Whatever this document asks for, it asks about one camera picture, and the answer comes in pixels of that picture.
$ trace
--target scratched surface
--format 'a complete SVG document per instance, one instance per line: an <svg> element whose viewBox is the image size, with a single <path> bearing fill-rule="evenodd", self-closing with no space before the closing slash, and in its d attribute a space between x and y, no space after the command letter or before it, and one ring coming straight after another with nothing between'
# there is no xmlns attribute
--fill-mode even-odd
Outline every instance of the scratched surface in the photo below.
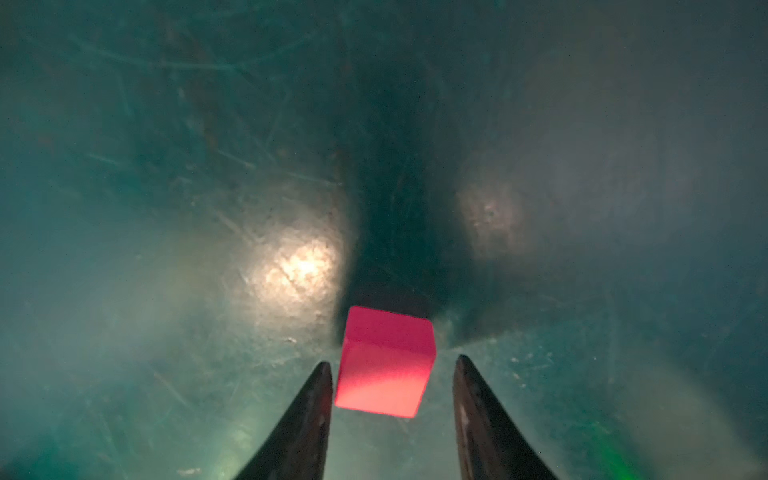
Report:
<svg viewBox="0 0 768 480"><path fill-rule="evenodd" d="M459 353L563 479L763 478L765 6L522 3L3 2L0 477L228 480L360 304L439 357L326 478L458 478Z"/></svg>

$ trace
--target pink block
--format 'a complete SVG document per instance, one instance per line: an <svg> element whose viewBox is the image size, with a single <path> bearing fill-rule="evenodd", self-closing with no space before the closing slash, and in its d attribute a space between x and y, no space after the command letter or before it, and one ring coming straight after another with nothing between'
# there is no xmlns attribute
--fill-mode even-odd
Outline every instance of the pink block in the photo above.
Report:
<svg viewBox="0 0 768 480"><path fill-rule="evenodd" d="M429 320L354 306L344 332L336 406L412 419L436 356Z"/></svg>

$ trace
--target cube top face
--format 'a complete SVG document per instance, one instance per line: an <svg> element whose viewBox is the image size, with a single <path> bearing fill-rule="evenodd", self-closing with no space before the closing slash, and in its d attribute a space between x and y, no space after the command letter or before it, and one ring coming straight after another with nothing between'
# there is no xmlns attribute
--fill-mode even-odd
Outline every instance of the cube top face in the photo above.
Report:
<svg viewBox="0 0 768 480"><path fill-rule="evenodd" d="M362 306L349 309L344 331L344 343L347 341L437 355L435 330L429 320Z"/></svg>
<svg viewBox="0 0 768 480"><path fill-rule="evenodd" d="M429 320L355 306L347 319L336 406L413 418L436 356Z"/></svg>

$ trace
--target cube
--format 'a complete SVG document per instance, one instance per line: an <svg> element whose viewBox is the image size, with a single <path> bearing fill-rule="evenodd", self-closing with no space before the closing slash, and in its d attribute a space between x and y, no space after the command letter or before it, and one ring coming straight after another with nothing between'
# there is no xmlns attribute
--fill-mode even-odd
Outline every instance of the cube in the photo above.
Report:
<svg viewBox="0 0 768 480"><path fill-rule="evenodd" d="M429 320L354 306L344 332L336 406L412 419L436 356Z"/></svg>

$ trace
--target red cube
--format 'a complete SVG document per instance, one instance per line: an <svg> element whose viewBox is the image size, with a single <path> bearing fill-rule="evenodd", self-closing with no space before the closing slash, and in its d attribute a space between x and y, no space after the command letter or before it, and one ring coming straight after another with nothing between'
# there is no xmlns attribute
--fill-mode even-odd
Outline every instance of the red cube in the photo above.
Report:
<svg viewBox="0 0 768 480"><path fill-rule="evenodd" d="M412 419L436 356L429 320L354 306L344 332L336 406Z"/></svg>

